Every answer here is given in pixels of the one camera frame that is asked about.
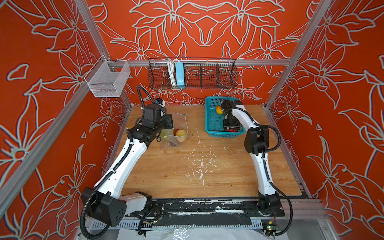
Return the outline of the yellow potato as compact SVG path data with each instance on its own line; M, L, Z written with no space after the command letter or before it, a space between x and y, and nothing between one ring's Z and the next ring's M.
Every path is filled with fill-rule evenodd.
M179 143L182 143L184 142L188 137L188 133L186 130L184 129L179 129L179 131L177 132L177 135L176 135L176 139Z

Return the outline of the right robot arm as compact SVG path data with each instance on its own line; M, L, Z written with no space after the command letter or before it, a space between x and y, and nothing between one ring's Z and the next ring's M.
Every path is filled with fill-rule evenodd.
M246 129L244 146L250 154L258 178L258 211L269 216L282 208L280 196L284 196L273 183L268 153L277 150L282 142L279 131L270 125L257 122L239 100L221 100L223 114L236 119Z

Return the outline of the clear zip top bag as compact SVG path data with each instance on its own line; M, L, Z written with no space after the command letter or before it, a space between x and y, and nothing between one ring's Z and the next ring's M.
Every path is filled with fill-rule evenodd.
M178 148L187 141L188 138L188 123L187 114L171 113L173 117L173 128L162 130L160 137L160 148L170 149Z

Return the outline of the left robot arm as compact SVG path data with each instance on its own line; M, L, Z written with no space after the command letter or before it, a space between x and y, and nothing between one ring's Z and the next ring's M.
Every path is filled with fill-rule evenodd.
M142 86L137 86L137 91L142 116L134 127L126 130L128 138L108 171L92 189L85 188L81 194L84 206L80 215L80 230L88 240L100 238L127 215L140 220L139 229L144 223L156 222L163 215L160 207L152 206L152 198L148 194L136 192L122 195L124 184L139 158L153 141L161 141L163 130L174 128L173 117L167 113L165 101L150 97L150 104L146 105L142 94L148 91Z

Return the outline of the green cabbage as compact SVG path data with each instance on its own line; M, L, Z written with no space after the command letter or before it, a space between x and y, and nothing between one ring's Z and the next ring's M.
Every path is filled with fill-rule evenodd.
M166 129L161 131L161 138L166 141L172 141L174 139L174 130Z

